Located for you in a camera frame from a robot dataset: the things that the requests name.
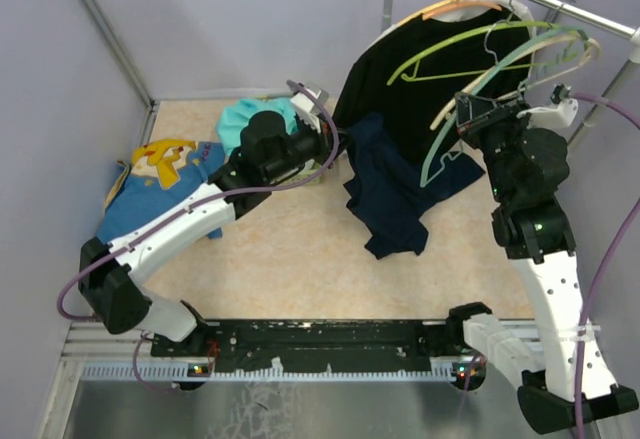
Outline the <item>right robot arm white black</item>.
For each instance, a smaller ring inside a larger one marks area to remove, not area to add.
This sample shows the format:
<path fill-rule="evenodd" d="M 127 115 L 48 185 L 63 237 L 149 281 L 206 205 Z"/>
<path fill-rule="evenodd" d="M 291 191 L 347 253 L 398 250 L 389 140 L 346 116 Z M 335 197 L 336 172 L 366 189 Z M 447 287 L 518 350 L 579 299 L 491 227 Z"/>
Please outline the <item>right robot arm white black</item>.
<path fill-rule="evenodd" d="M 577 245 L 556 193 L 570 173 L 561 130 L 580 96 L 557 86 L 546 106 L 470 93 L 455 99 L 460 139 L 482 153 L 496 209 L 496 243 L 518 271 L 533 308 L 541 351 L 533 352 L 481 303 L 450 311 L 446 339 L 461 355 L 475 351 L 514 387 L 519 408 L 539 434 L 636 411 L 636 392 L 610 371 L 590 319 L 593 291 L 578 279 Z"/>

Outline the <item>dark navy t-shirt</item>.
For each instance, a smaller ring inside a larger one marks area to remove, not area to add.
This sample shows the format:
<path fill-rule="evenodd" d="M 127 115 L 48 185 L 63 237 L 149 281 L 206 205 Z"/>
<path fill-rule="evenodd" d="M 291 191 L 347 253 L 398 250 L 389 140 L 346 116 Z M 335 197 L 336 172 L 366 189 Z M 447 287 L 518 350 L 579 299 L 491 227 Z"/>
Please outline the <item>dark navy t-shirt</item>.
<path fill-rule="evenodd" d="M 401 156 L 384 129 L 382 115 L 368 114 L 347 132 L 354 177 L 344 184 L 350 195 L 346 207 L 369 230 L 365 249 L 378 260 L 403 252 L 421 254 L 429 238 L 421 222 L 423 214 L 485 175 L 462 153 L 447 161 L 444 171 L 422 188 L 421 167 Z"/>

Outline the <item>cream hanger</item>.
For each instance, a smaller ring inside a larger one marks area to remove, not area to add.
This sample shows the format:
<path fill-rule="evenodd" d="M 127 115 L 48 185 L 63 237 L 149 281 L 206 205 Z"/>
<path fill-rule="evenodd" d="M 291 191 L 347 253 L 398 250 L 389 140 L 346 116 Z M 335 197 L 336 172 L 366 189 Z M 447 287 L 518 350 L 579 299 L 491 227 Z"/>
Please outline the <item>cream hanger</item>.
<path fill-rule="evenodd" d="M 563 27 L 551 29 L 531 39 L 530 42 L 531 45 L 523 44 L 511 51 L 504 59 L 463 87 L 461 92 L 477 94 L 499 73 L 523 69 L 526 71 L 525 79 L 520 81 L 513 90 L 498 96 L 499 99 L 511 98 L 518 92 L 524 92 L 526 89 L 535 88 L 569 72 L 577 71 L 587 63 L 597 61 L 602 53 L 601 44 L 596 39 L 589 37 L 583 30 L 578 29 Z M 563 49 L 559 49 L 554 57 L 542 62 L 535 59 L 539 51 L 560 46 L 563 46 Z M 545 78 L 535 79 L 538 72 L 572 62 L 575 64 L 571 67 L 551 73 Z"/>

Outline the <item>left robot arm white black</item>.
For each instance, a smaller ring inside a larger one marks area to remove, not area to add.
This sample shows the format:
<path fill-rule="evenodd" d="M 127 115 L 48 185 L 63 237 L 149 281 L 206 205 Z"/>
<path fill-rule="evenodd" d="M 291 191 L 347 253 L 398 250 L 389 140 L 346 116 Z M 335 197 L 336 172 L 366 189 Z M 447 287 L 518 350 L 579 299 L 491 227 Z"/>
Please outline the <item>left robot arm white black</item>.
<path fill-rule="evenodd" d="M 188 303 L 155 296 L 145 282 L 166 261 L 206 234 L 246 215 L 272 193 L 291 188 L 309 161 L 329 167 L 340 148 L 328 113 L 297 114 L 289 134 L 273 111 L 251 117 L 227 162 L 175 206 L 107 241 L 94 237 L 81 249 L 78 289 L 112 335 L 148 331 L 170 339 L 184 354 L 201 353 L 208 332 Z"/>

